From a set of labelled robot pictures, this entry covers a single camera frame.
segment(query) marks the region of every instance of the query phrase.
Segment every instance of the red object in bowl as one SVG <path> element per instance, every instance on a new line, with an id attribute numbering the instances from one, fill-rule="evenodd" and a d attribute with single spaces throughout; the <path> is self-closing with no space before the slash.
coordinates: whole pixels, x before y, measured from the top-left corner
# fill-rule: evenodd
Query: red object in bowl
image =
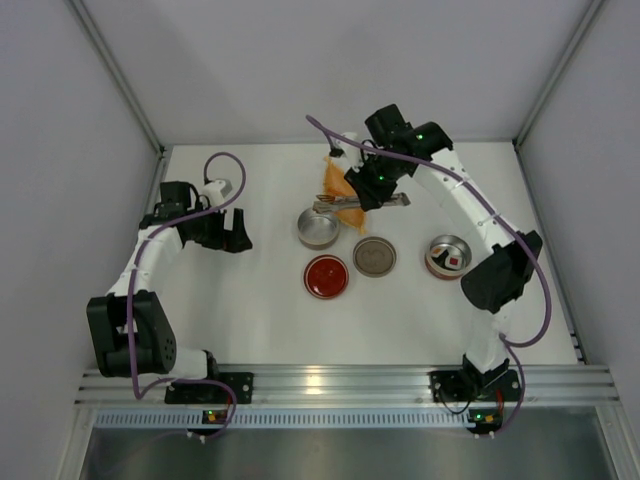
<path id="1" fill-rule="evenodd" d="M 347 266 L 333 255 L 320 255 L 304 269 L 304 286 L 316 298 L 335 298 L 344 292 L 348 284 Z"/>

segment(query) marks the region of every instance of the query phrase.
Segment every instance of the orange cloth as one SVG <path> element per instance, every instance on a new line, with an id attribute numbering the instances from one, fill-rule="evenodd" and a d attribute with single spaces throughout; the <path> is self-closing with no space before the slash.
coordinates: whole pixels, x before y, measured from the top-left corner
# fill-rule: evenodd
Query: orange cloth
<path id="1" fill-rule="evenodd" d="M 327 162 L 327 169 L 324 172 L 324 193 L 325 195 L 335 195 L 337 197 L 355 196 L 356 191 L 349 182 L 344 179 L 344 171 L 334 165 L 330 157 L 324 158 Z M 367 221 L 367 214 L 361 208 L 340 210 L 335 215 L 342 223 L 358 230 L 360 235 L 367 233 L 364 224 Z"/>

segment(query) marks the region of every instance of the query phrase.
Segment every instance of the red lid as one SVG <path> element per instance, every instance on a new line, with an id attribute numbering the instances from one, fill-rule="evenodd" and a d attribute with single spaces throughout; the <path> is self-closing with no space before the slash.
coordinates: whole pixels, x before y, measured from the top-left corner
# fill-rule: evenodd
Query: red lid
<path id="1" fill-rule="evenodd" d="M 347 266 L 333 255 L 320 255 L 304 269 L 304 286 L 317 298 L 337 297 L 347 288 L 348 283 Z"/>

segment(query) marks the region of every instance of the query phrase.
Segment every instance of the gray wall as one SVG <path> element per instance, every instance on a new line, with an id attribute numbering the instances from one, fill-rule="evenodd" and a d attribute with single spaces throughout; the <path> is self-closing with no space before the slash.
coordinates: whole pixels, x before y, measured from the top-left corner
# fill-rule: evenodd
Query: gray wall
<path id="1" fill-rule="evenodd" d="M 61 0 L 0 5 L 0 476 L 45 479 L 154 154 Z"/>
<path id="2" fill-rule="evenodd" d="M 166 143 L 320 139 L 396 102 L 511 139 L 587 0 L 86 0 Z"/>
<path id="3" fill-rule="evenodd" d="M 590 359 L 640 436 L 640 2 L 609 2 L 523 149 Z"/>

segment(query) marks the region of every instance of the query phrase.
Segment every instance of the tongs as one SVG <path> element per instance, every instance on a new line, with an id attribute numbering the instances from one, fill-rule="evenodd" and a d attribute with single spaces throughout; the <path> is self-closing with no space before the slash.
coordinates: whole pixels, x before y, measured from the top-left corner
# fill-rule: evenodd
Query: tongs
<path id="1" fill-rule="evenodd" d="M 313 202 L 313 211 L 316 213 L 334 213 L 340 210 L 360 208 L 360 200 L 357 196 L 338 197 L 335 195 L 316 195 L 317 202 Z M 383 207 L 406 207 L 411 201 L 406 193 L 394 193 L 389 200 L 382 204 Z"/>

